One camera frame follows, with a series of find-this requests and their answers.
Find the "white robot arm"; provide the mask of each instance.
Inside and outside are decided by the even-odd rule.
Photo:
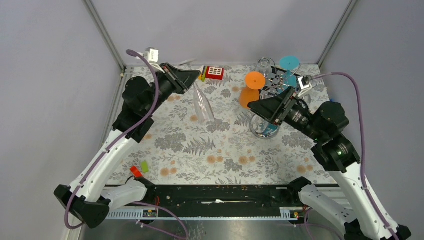
[[[360,157],[352,143],[342,134],[349,120],[341,104],[324,102],[312,114],[308,106],[304,102],[301,103],[299,96],[303,96],[312,88],[313,79],[309,76],[300,76],[297,78],[297,90],[288,88],[280,95],[248,104],[252,112],[269,123],[281,125],[285,122],[314,140],[316,143],[312,148],[314,157],[340,186],[353,212],[321,194],[305,178],[294,181],[299,200],[332,222],[340,232],[345,234],[346,239],[409,238],[411,236],[409,229],[398,225],[392,219],[366,178],[367,188],[364,188]],[[372,196],[376,207],[366,190]],[[377,210],[383,214],[388,224],[380,218]]]
[[[144,56],[155,60],[148,51]],[[128,54],[137,55],[134,51]],[[120,161],[130,153],[132,147],[141,142],[153,125],[150,113],[157,110],[171,94],[185,94],[201,74],[198,70],[181,70],[168,63],[155,66],[161,68],[156,72],[155,85],[150,85],[139,76],[126,83],[122,95],[122,112],[113,123],[113,130],[104,146],[69,186],[59,185],[54,191],[66,212],[73,214],[90,228],[101,224],[109,211],[145,197],[146,186],[139,181],[131,181],[112,190],[104,190],[104,187]]]

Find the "orange cup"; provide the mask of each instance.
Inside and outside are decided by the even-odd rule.
[[[266,79],[262,73],[257,71],[249,72],[244,78],[248,88],[253,90],[262,89],[265,86]]]
[[[259,100],[259,90],[253,90],[248,87],[245,87],[241,90],[240,98],[238,99],[238,102],[243,108],[250,109],[248,107],[248,104],[250,102],[254,102],[258,100]]]

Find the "cable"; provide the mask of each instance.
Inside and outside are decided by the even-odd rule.
[[[156,228],[156,227],[154,227],[154,226],[146,225],[146,224],[141,224],[141,227],[148,227],[148,228],[150,228],[150,229],[157,230],[157,231],[159,231],[159,232],[161,232],[161,233],[164,233],[164,234],[166,234],[166,235],[169,235],[169,236],[174,237],[174,238],[177,238],[177,239],[188,239],[188,238],[189,238],[189,231],[187,230],[187,227],[184,225],[183,221],[181,221],[181,220],[177,217],[177,215],[175,215],[175,214],[174,214],[173,212],[171,212],[170,210],[168,210],[168,209],[166,209],[166,208],[164,208],[164,207],[161,207],[161,206],[156,206],[156,205],[148,204],[148,203],[145,203],[145,202],[138,202],[138,201],[135,201],[135,202],[133,202],[132,204],[142,205],[142,206],[152,207],[152,208],[158,208],[158,209],[160,209],[160,210],[163,210],[163,211],[167,212],[168,214],[170,214],[171,216],[173,216],[173,217],[174,217],[174,218],[175,218],[175,219],[179,222],[179,224],[181,224],[181,226],[182,226],[182,228],[184,229],[184,232],[185,232],[185,237],[178,236],[178,235],[175,235],[175,234],[173,234],[173,233],[170,233],[170,232],[167,232],[167,231],[165,231],[165,230],[162,230],[162,229]]]
[[[317,227],[317,228],[322,228],[322,229],[328,230],[329,232],[335,234],[338,237],[338,239],[343,240],[343,237],[335,229],[333,229],[333,228],[331,228],[329,226],[326,226],[326,225],[322,225],[322,224],[309,223],[308,222],[309,212],[312,211],[312,210],[313,210],[312,208],[309,208],[306,211],[305,216],[304,216],[304,223],[294,224],[294,225],[293,224],[281,224],[281,225],[283,225],[283,226],[290,226],[290,227],[296,227],[296,226],[305,227],[307,233],[309,234],[309,237],[312,240],[314,240],[315,238],[312,236],[312,234],[311,234],[311,232],[309,230],[309,227]]]
[[[271,61],[274,63],[274,69],[275,69],[275,77],[274,77],[274,79],[272,79],[272,81],[274,81],[276,78],[278,78],[279,79],[279,76],[278,76],[278,74],[277,74],[277,65],[276,65],[276,62],[274,61],[274,59],[272,59],[272,58],[269,58],[269,59],[271,59]]]
[[[368,185],[367,185],[367,181],[365,178],[365,134],[364,134],[364,121],[362,118],[362,105],[361,105],[361,95],[359,93],[359,87],[357,82],[354,80],[354,78],[352,76],[350,76],[347,73],[344,72],[329,72],[329,73],[325,73],[325,74],[320,74],[317,76],[314,76],[313,79],[319,79],[322,77],[327,77],[327,76],[331,76],[331,75],[340,75],[340,76],[344,76],[346,78],[348,78],[356,91],[356,100],[357,100],[357,108],[358,108],[358,115],[359,115],[359,130],[360,130],[360,142],[361,142],[361,148],[362,148],[362,153],[361,153],[361,158],[362,158],[362,164],[360,166],[360,179],[361,179],[361,183],[363,185],[363,189],[365,190],[366,195],[368,196],[369,202],[371,203],[372,207],[374,208],[375,212],[377,212],[377,215],[380,217],[381,221],[384,223],[384,226],[386,229],[388,229],[388,231],[391,233],[391,235],[393,236],[393,238],[395,240],[399,240],[398,235],[396,235],[395,231],[390,227],[390,223],[386,220],[386,218],[384,217],[382,211],[379,209],[379,206],[377,205],[376,201],[374,200],[373,196],[371,195],[370,190],[368,190]]]
[[[71,210],[71,204],[74,201],[75,196],[77,195],[77,192],[80,190],[81,186],[84,184],[84,182],[87,180],[87,178],[89,177],[89,175],[92,173],[92,171],[96,168],[96,166],[99,164],[99,162],[102,160],[102,158],[106,155],[107,152],[109,152],[109,150],[111,148],[114,147],[114,145],[121,140],[123,137],[125,137],[129,132],[131,132],[132,130],[136,129],[138,126],[140,126],[142,123],[144,123],[144,121],[147,120],[147,118],[149,118],[153,111],[155,111],[155,107],[156,104],[158,103],[159,100],[159,80],[158,77],[155,74],[155,69],[152,67],[152,65],[150,65],[150,63],[140,54],[138,54],[136,51],[134,50],[130,50],[128,49],[126,51],[126,54],[132,56],[132,57],[139,57],[148,67],[148,69],[150,70],[151,74],[153,75],[154,78],[154,86],[155,86],[155,90],[154,90],[154,99],[153,99],[153,103],[151,105],[151,108],[149,109],[149,111],[147,112],[147,114],[136,124],[134,124],[134,126],[130,127],[128,130],[126,130],[125,132],[123,132],[121,135],[119,135],[115,140],[113,140],[105,149],[104,152],[102,152],[100,154],[100,156],[98,156],[98,158],[94,161],[94,163],[91,165],[91,167],[88,169],[88,171],[86,172],[86,174],[82,177],[81,181],[79,182],[79,185],[75,188],[75,190],[73,191],[72,195],[70,196],[67,204],[66,204],[66,210],[65,210],[65,217],[64,217],[64,221],[65,221],[65,226],[70,229],[70,230],[74,230],[77,229],[79,227],[81,227],[84,223],[80,223],[76,226],[71,226],[69,224],[69,212]]]
[[[125,185],[125,184],[127,184],[127,183],[128,183],[128,181],[129,181],[131,178],[134,178],[134,179],[135,179],[136,177],[135,177],[134,175],[129,176],[129,178],[127,178],[127,179],[126,179],[126,181],[125,181],[124,185]]]

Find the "red box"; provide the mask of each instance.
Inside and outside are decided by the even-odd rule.
[[[224,78],[224,68],[208,66],[206,68],[205,77],[207,79],[222,80]]]

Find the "white wall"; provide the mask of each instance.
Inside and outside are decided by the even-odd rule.
[[[366,139],[366,173],[380,200],[411,239],[424,239],[424,2],[360,1],[322,70],[358,82]],[[355,91],[334,76],[330,96],[350,119],[346,130],[360,152]]]
[[[2,1],[0,29],[0,239],[60,239],[53,191],[97,152],[119,69],[81,0]]]
[[[255,63],[288,55],[316,63],[349,0],[93,0],[126,64],[128,48],[160,61]]]

